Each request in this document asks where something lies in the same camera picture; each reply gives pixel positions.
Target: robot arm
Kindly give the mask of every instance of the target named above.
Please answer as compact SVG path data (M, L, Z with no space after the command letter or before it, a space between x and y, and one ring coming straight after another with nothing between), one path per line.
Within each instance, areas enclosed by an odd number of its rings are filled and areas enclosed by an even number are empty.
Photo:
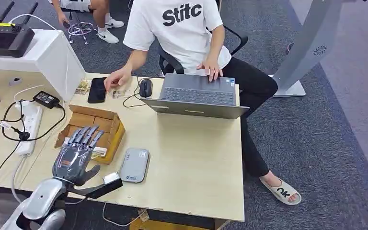
M38 185L32 195L17 207L1 230L29 230L31 222L40 224L41 230L58 230L65 220L68 192L97 199L122 186L122 180L114 172L104 177L103 184L97 187L81 190L75 188L84 185L99 172L99 165L86 171L93 149L104 134L99 131L92 138L97 129L98 126L85 127L74 132L56 158L52 168L53 177Z

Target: white cable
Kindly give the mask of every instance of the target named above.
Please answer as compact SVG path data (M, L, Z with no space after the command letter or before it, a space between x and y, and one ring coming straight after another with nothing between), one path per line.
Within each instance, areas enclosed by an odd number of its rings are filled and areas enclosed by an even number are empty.
M44 85L36 85L36 86L30 87L30 88L27 88L27 89L25 89L25 90L22 90L22 91L20 91L20 92L16 93L16 94L13 96L13 100L14 100L15 102L17 102L17 100L16 100L16 96L17 96L17 95L21 94L22 92L25 92L25 91L28 91L28 90L31 90L31 89L34 89L34 88L37 88L37 87L42 87L42 86L44 86Z
M34 159L34 161L33 161L32 165L34 165L34 164L35 164L36 160L37 160L37 159L39 159L40 154L43 152L43 150L45 150L46 144L47 144L48 140L50 140L51 136L52 136L54 133L56 133L60 128L63 128L64 124L65 124L67 121L68 121L68 117L67 117L67 112L66 112L66 117L64 118L63 122L61 123L61 125L60 125L60 124L58 124L58 125L57 125L57 127L51 131L50 135L49 135L49 136L47 137L47 139L44 141L43 146L42 146L42 148L41 148L40 152L37 154L36 158ZM29 169L29 171L26 173L26 175L28 175L28 174L29 174L29 172L30 172L31 170L32 170L32 167L30 167L30 169Z
M20 18L20 17L23 17L23 16L32 16L32 17L34 17L34 18L37 18L37 19L39 19L40 21L42 21L42 22L44 22L46 25L48 25L48 26L50 26L51 28L53 28L53 30L56 30L57 31L57 29L56 28L54 28L52 25L50 25L48 22L46 22L46 21L44 21L43 19L41 19L41 18L39 18L39 17L37 17L37 16L34 16L34 15L32 15L32 14L28 14L28 13L25 13L25 14L21 14L21 15L19 15L19 16L16 16L16 17L14 17L14 18L12 18L10 21L9 21L9 23L12 23L14 20L16 20L16 19L18 19L18 18ZM67 47L67 69L66 69L66 94L67 94L67 96L68 96L68 86L67 86L67 79L68 79L68 72L69 72L69 49L68 49L68 47Z
M15 177L16 177L16 173L18 172L19 170L19 167L21 166L21 164L24 162L24 160L26 159L26 157L22 157L19 161L19 163L17 164L15 170L13 171L13 174L12 174L12 184L11 184L11 190L12 190L12 194L13 196L15 197L15 199L21 203L21 199L18 197L18 195L16 194L16 191L15 191Z
M112 223L112 224L115 224L115 225L117 225L117 226L120 226L120 227L126 227L126 226L129 226L129 225L131 225L135 220L137 220L137 219L139 219L139 217L143 214L143 213L145 213L146 211L147 211L147 209L145 209L142 213L140 213L139 214L139 216L138 217L136 217L134 220L132 220L131 222L129 222L128 224L118 224L118 223L115 223L115 222L113 222L113 221L110 221L110 220L108 220L107 218L105 218L105 206L106 206L106 204L107 203L105 203L104 205L103 205L103 209L102 209L102 218L105 220L105 221L107 221L107 222L109 222L109 223Z
M65 82L65 85L66 85L66 97L69 96L69 88L68 88L68 85L67 85L67 83L68 83L67 79L69 77L69 52L70 52L70 50L69 50L69 47L67 46L67 69L66 69L66 82Z
M32 14L28 14L28 13L21 14L21 15L19 15L19 16L16 16L16 17L12 18L12 20L10 20L10 21L9 21L9 24L12 24L13 20L16 20L16 19L18 19L18 18L20 18L20 17L23 17L23 16L32 16L32 17L34 17L34 18L37 18L37 19L41 20L42 22L44 22L46 25L48 25L48 26L50 26L51 28L53 28L53 30L57 30L56 28L54 28L52 25L50 25L48 22L44 21L43 19L41 19L41 18L39 18L39 17L37 17L37 16L34 16L34 15L32 15Z
M130 6L130 4L132 3L133 0L129 1L129 4L127 5L127 7L129 8L129 10L132 10L132 7Z
M82 200L80 200L80 201L78 201L78 202L75 202L75 203L66 202L66 205L77 205L77 204L81 203L84 200L85 200L85 198L82 199Z

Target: laptop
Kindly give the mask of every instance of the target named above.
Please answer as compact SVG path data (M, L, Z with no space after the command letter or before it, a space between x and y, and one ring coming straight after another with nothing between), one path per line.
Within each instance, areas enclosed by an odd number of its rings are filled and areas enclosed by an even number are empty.
M234 78L166 74L159 99L141 98L158 113L237 119L249 107L236 106Z

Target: smartphone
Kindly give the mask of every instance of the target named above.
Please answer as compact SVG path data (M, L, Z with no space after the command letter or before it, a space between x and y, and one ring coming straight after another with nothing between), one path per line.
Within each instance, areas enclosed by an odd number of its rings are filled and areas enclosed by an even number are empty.
M104 80L106 78L94 78L91 82L90 94L88 95L88 103L102 103L105 101L106 89Z
M64 22L63 22L63 26L64 26L66 29L68 29L68 28L70 27L70 25L69 25L66 21L64 21Z

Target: foot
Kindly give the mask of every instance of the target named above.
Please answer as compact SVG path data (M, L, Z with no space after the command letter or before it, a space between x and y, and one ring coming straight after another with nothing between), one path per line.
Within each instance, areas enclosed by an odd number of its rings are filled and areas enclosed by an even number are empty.
M107 29L110 29L110 28L120 28L122 26L124 26L125 24L121 21L117 21L113 18L111 18L111 20L109 20L109 22L105 23L105 27Z
M269 184L269 186L271 187L280 187L281 186L281 180L276 177L272 171L269 171L268 174L266 174L265 176L262 176L263 180ZM290 198L288 198L289 202L293 202L300 199L299 195L297 193L294 193L293 195L290 196Z
M119 42L119 39L111 34L111 32L109 32L107 29L103 32L98 32L97 35L100 39L110 44L116 44Z

